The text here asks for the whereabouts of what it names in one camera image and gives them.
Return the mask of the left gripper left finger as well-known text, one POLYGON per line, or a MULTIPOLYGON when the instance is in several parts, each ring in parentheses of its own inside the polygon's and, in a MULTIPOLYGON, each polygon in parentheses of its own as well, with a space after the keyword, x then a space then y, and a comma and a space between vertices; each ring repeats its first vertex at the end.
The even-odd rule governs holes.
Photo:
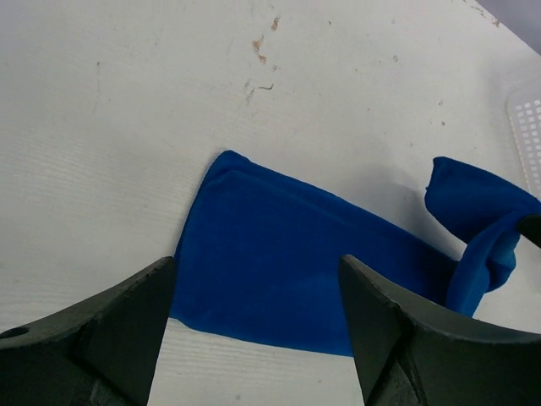
POLYGON ((174 294, 170 256, 1 334, 3 405, 146 405, 174 294))

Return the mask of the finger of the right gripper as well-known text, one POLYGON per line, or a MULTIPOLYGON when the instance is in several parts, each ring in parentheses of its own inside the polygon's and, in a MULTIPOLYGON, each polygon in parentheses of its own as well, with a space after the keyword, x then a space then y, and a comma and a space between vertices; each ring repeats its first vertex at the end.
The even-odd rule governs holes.
POLYGON ((529 215, 521 219, 516 230, 521 236, 541 248, 541 215, 529 215))

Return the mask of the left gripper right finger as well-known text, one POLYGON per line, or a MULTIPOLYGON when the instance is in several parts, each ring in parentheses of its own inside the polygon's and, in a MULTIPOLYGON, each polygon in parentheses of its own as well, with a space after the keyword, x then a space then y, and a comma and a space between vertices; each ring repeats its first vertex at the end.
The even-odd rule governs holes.
POLYGON ((538 405, 540 336, 460 315, 342 257, 342 306, 367 405, 538 405))

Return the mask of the blue towel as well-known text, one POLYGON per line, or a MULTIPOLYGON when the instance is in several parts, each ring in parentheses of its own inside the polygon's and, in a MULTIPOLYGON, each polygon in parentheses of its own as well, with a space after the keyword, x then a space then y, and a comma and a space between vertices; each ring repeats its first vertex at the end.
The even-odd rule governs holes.
POLYGON ((344 255, 472 315, 515 269, 516 226, 540 203, 481 168, 443 156, 433 164, 424 202, 466 245, 459 260, 330 192, 222 152, 183 226, 171 317, 202 332, 348 356, 344 255))

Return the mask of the white plastic basket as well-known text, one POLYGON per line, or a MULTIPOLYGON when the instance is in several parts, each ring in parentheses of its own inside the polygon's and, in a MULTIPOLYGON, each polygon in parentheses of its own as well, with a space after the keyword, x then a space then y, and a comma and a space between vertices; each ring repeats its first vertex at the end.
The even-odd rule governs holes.
POLYGON ((513 91, 505 107, 527 186, 540 199, 540 79, 513 91))

